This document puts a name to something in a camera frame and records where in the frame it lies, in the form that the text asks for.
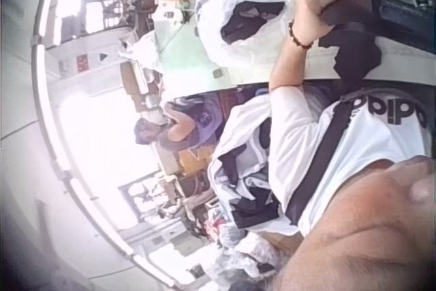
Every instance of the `black strap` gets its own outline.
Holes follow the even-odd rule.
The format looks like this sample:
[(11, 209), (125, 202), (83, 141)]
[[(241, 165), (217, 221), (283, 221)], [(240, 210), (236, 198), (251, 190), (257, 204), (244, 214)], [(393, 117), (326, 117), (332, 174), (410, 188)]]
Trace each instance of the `black strap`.
[(318, 146), (306, 176), (292, 194), (286, 208), (286, 217), (297, 225), (302, 212), (314, 195), (321, 179), (347, 129), (353, 109), (353, 101), (340, 102), (333, 110), (333, 118)]

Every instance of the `hand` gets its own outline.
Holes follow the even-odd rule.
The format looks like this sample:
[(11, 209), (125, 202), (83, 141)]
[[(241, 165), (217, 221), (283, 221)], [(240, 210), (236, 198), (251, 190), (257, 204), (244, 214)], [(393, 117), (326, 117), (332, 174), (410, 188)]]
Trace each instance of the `hand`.
[(334, 1), (336, 0), (296, 0), (292, 31), (301, 44), (308, 46), (333, 30), (334, 27), (324, 23), (320, 15)]

